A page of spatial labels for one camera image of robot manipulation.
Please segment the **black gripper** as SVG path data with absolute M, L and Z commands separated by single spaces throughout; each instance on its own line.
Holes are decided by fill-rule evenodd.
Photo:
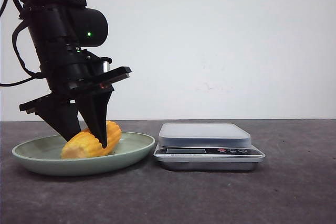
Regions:
M 90 132 L 107 147 L 107 105 L 113 83 L 129 77 L 130 67 L 104 71 L 111 58 L 98 57 L 78 42 L 68 39 L 34 42 L 40 62 L 40 77 L 46 78 L 51 93 L 23 103 L 21 111 L 36 113 L 66 141 L 81 131 L 78 111 Z

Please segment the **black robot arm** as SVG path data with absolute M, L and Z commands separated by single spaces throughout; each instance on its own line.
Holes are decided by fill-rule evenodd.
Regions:
M 16 42 L 28 28 L 40 62 L 32 79 L 46 79 L 50 94 L 23 103 L 21 111 L 35 113 L 70 140 L 80 132 L 81 115 L 102 147 L 107 146 L 107 105 L 113 84 L 127 78 L 129 67 L 106 71 L 108 57 L 88 51 L 104 43 L 108 24 L 104 15 L 87 8 L 86 0 L 13 0 L 20 24 L 12 35 Z

